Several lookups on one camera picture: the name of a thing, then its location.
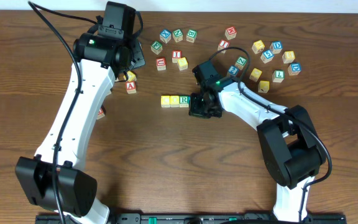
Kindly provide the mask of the yellow C block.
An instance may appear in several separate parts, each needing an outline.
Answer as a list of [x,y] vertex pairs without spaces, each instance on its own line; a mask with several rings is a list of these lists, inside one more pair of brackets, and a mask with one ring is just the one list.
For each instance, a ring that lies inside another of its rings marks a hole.
[[161,104],[162,108],[169,108],[170,107],[170,96],[162,95],[160,98],[160,104]]

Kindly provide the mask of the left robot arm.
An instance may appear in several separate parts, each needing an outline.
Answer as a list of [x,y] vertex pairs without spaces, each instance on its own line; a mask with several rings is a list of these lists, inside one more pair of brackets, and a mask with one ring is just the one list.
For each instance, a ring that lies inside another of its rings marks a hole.
[[109,208],[97,197],[97,181],[84,172],[98,113],[120,74],[142,67],[144,55],[134,8],[108,2],[104,16],[67,46],[70,82],[57,116],[32,158],[17,161],[16,177],[32,205],[58,213],[58,222],[106,223]]

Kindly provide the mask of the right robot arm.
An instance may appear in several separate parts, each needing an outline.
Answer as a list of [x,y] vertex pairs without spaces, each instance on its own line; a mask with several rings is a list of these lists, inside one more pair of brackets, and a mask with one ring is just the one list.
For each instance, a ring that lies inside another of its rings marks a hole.
[[303,222],[310,186],[318,183],[320,166],[332,163],[307,110],[269,102],[235,76],[220,75],[210,61],[197,65],[192,73],[201,91],[191,94],[189,114],[208,119],[227,111],[254,128],[265,166],[277,183],[275,218]]

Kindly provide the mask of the yellow O block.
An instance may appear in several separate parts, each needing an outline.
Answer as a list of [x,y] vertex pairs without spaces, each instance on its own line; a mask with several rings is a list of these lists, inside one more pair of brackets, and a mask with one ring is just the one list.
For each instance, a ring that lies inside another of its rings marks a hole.
[[170,96],[170,107],[177,108],[180,106],[180,97],[178,95]]

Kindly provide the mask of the green R block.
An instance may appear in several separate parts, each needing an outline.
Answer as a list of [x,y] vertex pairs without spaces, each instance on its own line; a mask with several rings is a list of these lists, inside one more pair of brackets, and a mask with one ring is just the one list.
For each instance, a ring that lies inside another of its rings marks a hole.
[[180,107],[181,108],[188,108],[190,105],[190,96],[181,95],[179,96],[180,100]]

